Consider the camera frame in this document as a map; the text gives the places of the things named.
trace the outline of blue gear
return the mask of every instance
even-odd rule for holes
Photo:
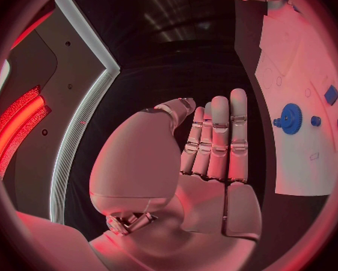
[[[280,117],[281,127],[286,134],[296,134],[302,125],[302,111],[297,104],[287,104]]]

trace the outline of red light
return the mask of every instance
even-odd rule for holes
[[[44,104],[45,102],[42,96],[38,96],[22,107],[12,119],[7,122],[6,126],[4,126],[0,132],[0,156],[15,133],[38,109],[43,107]]]
[[[34,99],[40,94],[40,86],[36,86],[33,89],[26,92],[18,100],[9,106],[7,110],[0,116],[0,132],[6,126],[6,124],[13,118],[13,116],[24,107],[29,101]]]
[[[13,139],[9,142],[5,150],[0,157],[0,177],[3,178],[6,168],[13,157],[14,153],[26,138],[26,136],[32,131],[32,129],[49,113],[51,109],[48,106],[39,108],[34,112],[31,117],[22,125],[15,133]]]

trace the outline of red led strip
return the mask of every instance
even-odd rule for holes
[[[36,86],[33,89],[26,92],[13,104],[11,104],[9,108],[5,110],[5,112],[0,116],[0,132],[22,107],[24,107],[29,101],[36,98],[39,94],[40,94],[40,86]]]
[[[0,156],[4,152],[8,142],[21,126],[41,107],[45,105],[42,96],[38,96],[22,107],[4,126],[0,132]]]
[[[48,106],[41,107],[22,125],[15,133],[14,137],[7,144],[5,150],[0,157],[0,177],[3,178],[6,168],[12,159],[14,153],[26,138],[26,136],[32,131],[32,129],[49,113],[51,109]]]

